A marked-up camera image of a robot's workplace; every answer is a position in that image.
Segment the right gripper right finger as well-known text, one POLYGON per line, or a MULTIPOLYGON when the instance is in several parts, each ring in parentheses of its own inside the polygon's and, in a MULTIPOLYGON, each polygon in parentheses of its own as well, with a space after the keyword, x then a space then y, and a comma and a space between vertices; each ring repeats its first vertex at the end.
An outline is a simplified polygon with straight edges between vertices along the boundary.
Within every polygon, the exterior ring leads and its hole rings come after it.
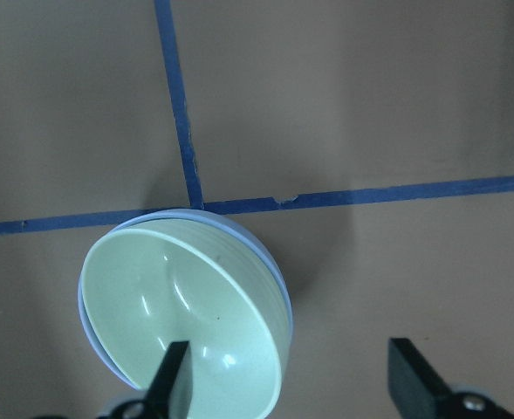
POLYGON ((388 340, 387 388, 401 418, 514 418, 492 397, 450 386, 408 338, 388 340))

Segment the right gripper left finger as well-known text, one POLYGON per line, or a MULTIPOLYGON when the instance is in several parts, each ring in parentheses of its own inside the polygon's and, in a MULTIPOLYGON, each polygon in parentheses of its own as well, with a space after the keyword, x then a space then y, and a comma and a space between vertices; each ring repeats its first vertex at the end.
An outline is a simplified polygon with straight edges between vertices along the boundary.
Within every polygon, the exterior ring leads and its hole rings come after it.
POLYGON ((190 342, 174 341, 146 391, 109 402, 96 418, 187 418, 192 394, 190 342))

